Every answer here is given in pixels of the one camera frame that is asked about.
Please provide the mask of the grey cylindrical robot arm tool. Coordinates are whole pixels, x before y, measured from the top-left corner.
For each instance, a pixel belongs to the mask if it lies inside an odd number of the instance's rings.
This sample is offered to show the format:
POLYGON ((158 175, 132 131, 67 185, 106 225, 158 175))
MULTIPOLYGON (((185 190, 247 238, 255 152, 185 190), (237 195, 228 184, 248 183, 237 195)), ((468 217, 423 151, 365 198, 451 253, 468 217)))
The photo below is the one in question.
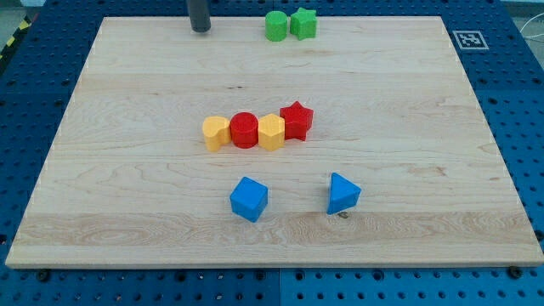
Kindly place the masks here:
POLYGON ((205 33, 211 29, 210 4, 208 0, 187 0, 188 16, 191 29, 197 33, 205 33))

